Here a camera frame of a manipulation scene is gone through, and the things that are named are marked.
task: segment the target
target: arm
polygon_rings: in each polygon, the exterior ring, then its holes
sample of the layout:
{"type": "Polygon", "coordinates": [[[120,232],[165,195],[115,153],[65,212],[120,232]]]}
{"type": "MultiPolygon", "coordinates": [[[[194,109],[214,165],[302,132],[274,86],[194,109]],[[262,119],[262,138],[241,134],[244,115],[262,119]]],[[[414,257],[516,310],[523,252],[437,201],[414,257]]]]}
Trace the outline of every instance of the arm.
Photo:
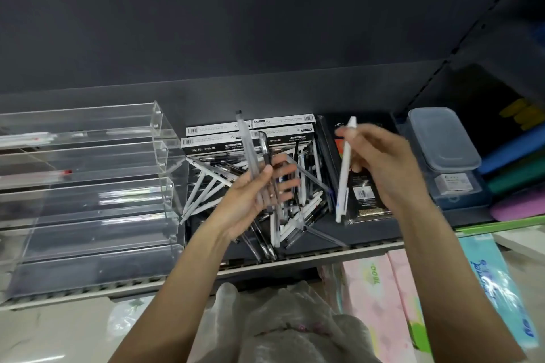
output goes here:
{"type": "Polygon", "coordinates": [[[488,301],[457,237],[431,200],[408,142],[378,126],[340,128],[352,169],[368,169],[403,234],[436,363],[525,359],[488,301]]]}
{"type": "MultiPolygon", "coordinates": [[[[279,154],[272,162],[280,164],[285,160],[286,156],[279,154]]],[[[193,235],[167,281],[123,339],[110,363],[187,360],[227,246],[263,209],[255,202],[257,193],[273,175],[284,176],[296,169],[295,165],[286,165],[273,171],[268,165],[254,181],[250,181],[249,173],[241,175],[193,235]]],[[[299,180],[290,180],[279,184],[278,189],[283,191],[298,184],[299,180]]],[[[281,195],[282,201],[290,198],[293,198],[290,192],[281,195]]]]}

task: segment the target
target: right hand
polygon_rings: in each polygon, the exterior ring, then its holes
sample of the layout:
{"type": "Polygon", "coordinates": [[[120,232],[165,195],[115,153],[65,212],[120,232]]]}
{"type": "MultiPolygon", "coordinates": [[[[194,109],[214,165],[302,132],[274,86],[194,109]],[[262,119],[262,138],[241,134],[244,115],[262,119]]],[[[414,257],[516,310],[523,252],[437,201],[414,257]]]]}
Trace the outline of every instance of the right hand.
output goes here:
{"type": "Polygon", "coordinates": [[[402,136],[372,124],[346,126],[335,133],[352,147],[351,168],[369,170],[380,198],[397,218],[432,203],[418,162],[402,136]]]}

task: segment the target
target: floor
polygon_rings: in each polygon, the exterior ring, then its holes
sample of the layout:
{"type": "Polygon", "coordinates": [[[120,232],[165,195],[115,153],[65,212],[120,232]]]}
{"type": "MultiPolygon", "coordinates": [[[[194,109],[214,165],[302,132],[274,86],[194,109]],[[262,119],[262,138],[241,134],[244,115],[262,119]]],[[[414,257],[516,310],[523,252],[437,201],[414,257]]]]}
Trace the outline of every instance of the floor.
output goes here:
{"type": "MultiPolygon", "coordinates": [[[[540,339],[545,336],[545,265],[504,252],[540,339]]],[[[0,363],[106,363],[150,298],[108,298],[0,313],[0,363]]],[[[545,348],[530,361],[545,361],[545,348]]]]}

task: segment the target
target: pen refill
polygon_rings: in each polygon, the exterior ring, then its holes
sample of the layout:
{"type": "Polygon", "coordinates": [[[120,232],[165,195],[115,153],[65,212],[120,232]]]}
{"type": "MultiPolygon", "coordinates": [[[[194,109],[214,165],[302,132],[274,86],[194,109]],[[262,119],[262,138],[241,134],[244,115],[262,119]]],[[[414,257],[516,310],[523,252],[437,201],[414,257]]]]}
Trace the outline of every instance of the pen refill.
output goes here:
{"type": "MultiPolygon", "coordinates": [[[[355,116],[351,116],[347,127],[356,128],[358,122],[355,116]]],[[[348,204],[348,173],[350,172],[352,148],[348,141],[344,141],[342,153],[341,175],[339,177],[339,188],[337,190],[337,206],[335,207],[335,221],[341,222],[342,216],[346,214],[348,204]]]]}

